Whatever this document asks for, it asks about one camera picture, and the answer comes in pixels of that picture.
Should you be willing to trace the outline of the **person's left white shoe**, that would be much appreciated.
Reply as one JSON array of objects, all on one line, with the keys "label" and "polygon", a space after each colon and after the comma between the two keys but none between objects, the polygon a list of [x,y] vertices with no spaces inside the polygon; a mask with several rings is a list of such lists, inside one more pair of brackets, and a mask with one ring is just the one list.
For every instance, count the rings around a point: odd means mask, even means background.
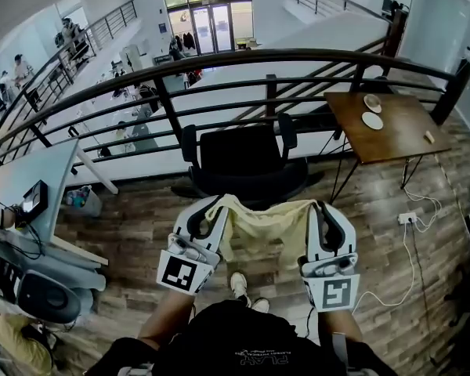
[{"label": "person's left white shoe", "polygon": [[243,273],[236,271],[231,275],[230,288],[236,300],[242,302],[248,308],[251,307],[251,300],[247,293],[248,284]]}]

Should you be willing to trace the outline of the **person's black shirt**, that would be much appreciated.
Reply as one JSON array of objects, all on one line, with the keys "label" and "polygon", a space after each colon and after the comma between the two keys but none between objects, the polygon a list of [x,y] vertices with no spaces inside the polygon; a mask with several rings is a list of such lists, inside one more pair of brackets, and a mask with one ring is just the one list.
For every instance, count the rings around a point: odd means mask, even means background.
[{"label": "person's black shirt", "polygon": [[210,305],[170,343],[119,338],[85,376],[398,376],[365,343],[339,350],[302,338],[285,319],[235,300]]}]

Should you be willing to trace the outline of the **clear bin of items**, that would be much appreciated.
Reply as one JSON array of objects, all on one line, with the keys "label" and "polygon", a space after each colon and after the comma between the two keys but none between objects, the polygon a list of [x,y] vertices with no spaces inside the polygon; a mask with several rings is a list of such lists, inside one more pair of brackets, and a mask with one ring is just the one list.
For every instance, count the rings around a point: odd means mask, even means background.
[{"label": "clear bin of items", "polygon": [[74,214],[93,218],[99,217],[103,208],[101,200],[91,186],[68,190],[64,196],[64,204]]}]

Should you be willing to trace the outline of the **person's right forearm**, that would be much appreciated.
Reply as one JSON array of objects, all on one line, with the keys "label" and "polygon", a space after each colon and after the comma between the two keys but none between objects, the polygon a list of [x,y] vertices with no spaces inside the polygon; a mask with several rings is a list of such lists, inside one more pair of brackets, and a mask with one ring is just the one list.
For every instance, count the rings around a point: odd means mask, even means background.
[{"label": "person's right forearm", "polygon": [[334,333],[352,342],[363,342],[360,327],[349,310],[317,313],[317,330],[321,345],[329,344]]}]

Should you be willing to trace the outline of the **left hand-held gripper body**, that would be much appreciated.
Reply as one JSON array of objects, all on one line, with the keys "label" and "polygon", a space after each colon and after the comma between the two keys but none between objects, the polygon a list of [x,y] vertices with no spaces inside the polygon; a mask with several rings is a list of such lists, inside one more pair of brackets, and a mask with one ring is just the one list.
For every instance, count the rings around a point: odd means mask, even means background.
[{"label": "left hand-held gripper body", "polygon": [[188,232],[190,207],[180,212],[173,231],[168,236],[168,247],[161,251],[157,268],[157,283],[187,295],[197,294],[215,272],[222,256],[222,241],[229,210],[214,211],[214,227],[205,239],[193,237]]}]

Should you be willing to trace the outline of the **black box device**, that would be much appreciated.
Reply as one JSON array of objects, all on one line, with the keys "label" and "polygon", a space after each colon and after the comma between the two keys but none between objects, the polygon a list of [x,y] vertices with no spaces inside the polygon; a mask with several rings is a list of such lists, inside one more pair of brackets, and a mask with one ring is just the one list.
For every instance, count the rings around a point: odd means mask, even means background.
[{"label": "black box device", "polygon": [[47,209],[49,204],[49,190],[46,183],[39,180],[23,196],[21,209],[23,211],[23,220],[31,223]]}]

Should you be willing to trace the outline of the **black office chair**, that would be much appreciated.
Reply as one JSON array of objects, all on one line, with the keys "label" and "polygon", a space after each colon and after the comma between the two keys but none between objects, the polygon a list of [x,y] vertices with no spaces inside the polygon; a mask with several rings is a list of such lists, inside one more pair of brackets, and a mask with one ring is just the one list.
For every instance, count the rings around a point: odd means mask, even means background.
[{"label": "black office chair", "polygon": [[283,146],[272,125],[206,132],[197,138],[195,125],[183,129],[183,160],[202,197],[231,194],[247,208],[265,210],[301,192],[309,181],[304,157],[290,159],[298,137],[288,114],[277,116]]}]

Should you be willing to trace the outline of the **brown wooden table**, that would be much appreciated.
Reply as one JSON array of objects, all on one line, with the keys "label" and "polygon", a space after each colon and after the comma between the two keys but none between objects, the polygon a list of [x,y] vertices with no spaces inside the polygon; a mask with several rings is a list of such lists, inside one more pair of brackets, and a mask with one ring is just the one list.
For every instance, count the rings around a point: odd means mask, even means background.
[{"label": "brown wooden table", "polygon": [[[373,165],[405,160],[402,187],[412,173],[407,171],[408,161],[416,157],[419,161],[430,154],[450,150],[450,142],[429,112],[414,96],[379,94],[382,111],[377,114],[383,120],[383,129],[368,128],[361,119],[364,112],[372,112],[363,102],[361,92],[328,92],[326,102],[335,117],[340,135],[343,137],[342,152],[348,147],[356,161],[341,185],[335,184],[331,193],[333,203],[345,185],[361,165]],[[430,131],[435,138],[431,144],[424,137]]]}]

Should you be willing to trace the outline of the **round pale plate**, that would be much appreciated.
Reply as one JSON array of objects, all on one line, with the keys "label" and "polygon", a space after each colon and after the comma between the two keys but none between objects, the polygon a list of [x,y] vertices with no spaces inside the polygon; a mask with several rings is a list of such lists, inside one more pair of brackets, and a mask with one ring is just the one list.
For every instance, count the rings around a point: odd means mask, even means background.
[{"label": "round pale plate", "polygon": [[383,129],[383,120],[373,112],[364,112],[361,116],[362,122],[370,129]]}]

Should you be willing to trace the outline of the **curved dark balcony railing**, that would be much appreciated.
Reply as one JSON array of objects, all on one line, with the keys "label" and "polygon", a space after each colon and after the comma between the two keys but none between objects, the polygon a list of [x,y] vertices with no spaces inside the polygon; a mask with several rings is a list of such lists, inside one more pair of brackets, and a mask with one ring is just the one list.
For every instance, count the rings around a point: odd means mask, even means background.
[{"label": "curved dark balcony railing", "polygon": [[[180,71],[198,70],[205,68],[231,67],[233,65],[246,65],[256,63],[286,63],[286,62],[321,62],[322,67],[303,77],[263,77],[243,81],[230,81],[214,85],[200,86],[179,90],[168,91],[165,87],[157,86],[157,95],[131,103],[123,103],[100,110],[94,114],[87,114],[79,119],[71,120],[51,129],[56,133],[65,128],[75,126],[83,121],[100,118],[126,108],[140,106],[145,103],[158,101],[162,104],[165,113],[152,117],[152,121],[166,120],[170,128],[166,131],[154,133],[154,137],[175,136],[181,138],[183,128],[179,124],[180,117],[195,114],[214,113],[236,108],[244,108],[246,111],[233,120],[207,123],[204,128],[229,128],[238,125],[252,125],[260,122],[275,121],[277,116],[302,103],[325,103],[324,93],[334,85],[348,84],[353,89],[358,89],[363,84],[380,84],[391,86],[393,80],[387,77],[365,78],[364,73],[370,67],[380,67],[384,74],[391,69],[409,71],[415,74],[435,77],[447,82],[444,89],[440,89],[439,99],[432,100],[434,110],[432,118],[435,123],[441,124],[449,116],[454,105],[459,100],[466,84],[470,79],[470,61],[462,60],[456,73],[450,74],[430,67],[424,67],[406,60],[398,60],[389,56],[383,56],[379,52],[366,53],[364,51],[344,51],[334,49],[263,49],[243,52],[223,53],[220,57],[201,56],[193,59],[182,60],[174,63],[139,70],[133,74],[126,74],[119,78],[105,81],[91,88],[82,90],[48,109],[41,110],[35,116],[23,121],[20,125],[12,128],[8,133],[0,137],[0,166],[8,155],[15,157],[18,150],[26,150],[35,141],[40,141],[49,147],[51,143],[47,140],[49,132],[43,132],[38,124],[47,121],[54,115],[64,112],[78,104],[90,101],[106,93],[117,89],[123,89],[134,85],[139,81],[153,81],[159,84],[169,75]],[[254,86],[263,86],[266,89],[262,99],[238,100],[234,103],[210,104],[205,107],[193,108],[176,112],[173,99],[180,96],[188,96],[198,93],[207,93],[226,89],[240,89]]]}]

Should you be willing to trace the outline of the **straight dark metal railing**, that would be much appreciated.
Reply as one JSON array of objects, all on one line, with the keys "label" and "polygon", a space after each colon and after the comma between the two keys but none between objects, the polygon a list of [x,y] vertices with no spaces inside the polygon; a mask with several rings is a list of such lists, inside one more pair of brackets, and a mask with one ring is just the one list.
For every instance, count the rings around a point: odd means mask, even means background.
[{"label": "straight dark metal railing", "polygon": [[285,2],[292,2],[296,6],[302,6],[308,9],[315,16],[327,18],[337,13],[351,12],[362,13],[378,20],[385,21],[387,24],[392,24],[386,16],[376,13],[367,7],[354,2],[353,0],[284,0]]},{"label": "straight dark metal railing", "polygon": [[55,37],[58,50],[41,66],[31,65],[34,77],[28,85],[18,89],[15,80],[12,80],[11,85],[4,85],[0,89],[0,135],[61,100],[66,89],[74,84],[78,73],[88,62],[136,18],[135,3],[130,0],[81,28],[79,37],[85,36],[89,50],[85,59],[79,62],[70,59],[63,35],[58,33]]}]

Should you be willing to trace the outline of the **small wooden bowl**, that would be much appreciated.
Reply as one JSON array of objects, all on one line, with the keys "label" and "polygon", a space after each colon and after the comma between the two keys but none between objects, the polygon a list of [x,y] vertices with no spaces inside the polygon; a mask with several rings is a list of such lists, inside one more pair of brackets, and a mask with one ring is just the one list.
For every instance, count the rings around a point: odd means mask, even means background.
[{"label": "small wooden bowl", "polygon": [[363,97],[363,102],[366,107],[375,114],[380,114],[382,111],[381,100],[374,94],[366,94]]}]

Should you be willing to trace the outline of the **pale yellow clothes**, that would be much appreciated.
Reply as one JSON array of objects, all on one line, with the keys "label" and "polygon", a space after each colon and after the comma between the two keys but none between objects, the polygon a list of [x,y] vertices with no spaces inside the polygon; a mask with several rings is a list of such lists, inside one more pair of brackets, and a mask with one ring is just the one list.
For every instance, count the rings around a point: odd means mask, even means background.
[{"label": "pale yellow clothes", "polygon": [[221,197],[214,208],[208,210],[208,220],[214,219],[217,208],[229,210],[219,251],[226,262],[233,262],[236,256],[231,247],[233,237],[241,239],[244,252],[256,254],[275,240],[283,244],[279,257],[279,267],[295,269],[298,259],[306,254],[306,232],[309,210],[315,200],[288,201],[264,211],[251,210],[242,205],[234,195]]}]

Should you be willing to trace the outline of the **person's left forearm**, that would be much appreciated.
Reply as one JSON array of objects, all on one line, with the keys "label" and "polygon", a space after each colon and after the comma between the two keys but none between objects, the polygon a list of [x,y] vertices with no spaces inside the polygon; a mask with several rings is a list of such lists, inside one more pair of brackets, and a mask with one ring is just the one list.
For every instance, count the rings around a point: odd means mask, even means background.
[{"label": "person's left forearm", "polygon": [[194,301],[193,295],[168,290],[137,338],[156,350],[167,345],[189,323]]}]

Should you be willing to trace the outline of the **white cabinet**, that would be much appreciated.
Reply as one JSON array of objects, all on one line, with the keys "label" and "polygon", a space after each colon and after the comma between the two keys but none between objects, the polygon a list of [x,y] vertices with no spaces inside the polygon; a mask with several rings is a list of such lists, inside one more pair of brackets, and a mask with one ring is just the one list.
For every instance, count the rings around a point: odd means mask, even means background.
[{"label": "white cabinet", "polygon": [[140,58],[138,46],[131,44],[125,46],[119,53],[125,73],[141,71],[143,64]]}]

